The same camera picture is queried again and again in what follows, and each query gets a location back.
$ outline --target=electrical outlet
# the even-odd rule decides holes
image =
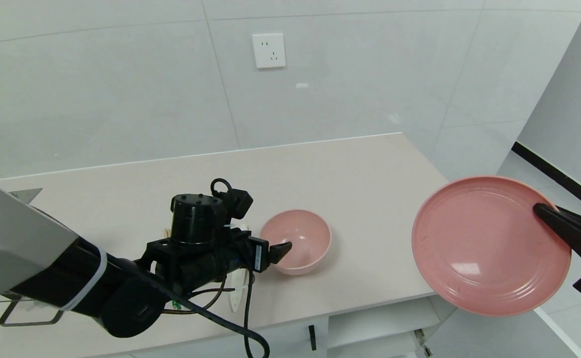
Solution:
[[[257,68],[286,66],[284,34],[254,34],[253,50]]]

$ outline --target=countertop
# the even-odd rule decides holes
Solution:
[[[318,213],[333,233],[331,250],[311,274],[257,275],[252,328],[433,294],[416,268],[410,233],[421,204],[447,181],[404,134],[0,179],[0,186],[42,187],[33,206],[110,254],[136,259],[170,227],[173,195],[209,193],[217,177],[254,198],[244,220],[256,236],[268,218],[294,208]],[[212,311],[241,323],[244,304],[233,313],[224,295]],[[0,315],[5,307],[0,303]],[[68,312],[53,326],[0,327],[0,357],[123,354],[227,334],[197,315],[163,315],[144,333],[120,339]]]

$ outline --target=plastic bowl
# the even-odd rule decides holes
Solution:
[[[275,269],[284,274],[305,274],[316,268],[332,242],[330,227],[319,215],[306,210],[289,210],[272,217],[260,237],[270,245],[292,242],[292,249]]]

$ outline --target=pink plate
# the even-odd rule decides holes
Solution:
[[[567,276],[571,249],[534,215],[537,202],[555,207],[504,177],[470,177],[437,190],[412,229],[414,258],[427,283],[481,315],[516,315],[545,303]]]

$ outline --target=drawer handle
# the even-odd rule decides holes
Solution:
[[[310,333],[310,348],[313,349],[313,351],[316,351],[317,339],[315,337],[315,325],[311,324],[310,326],[308,326],[308,331]]]

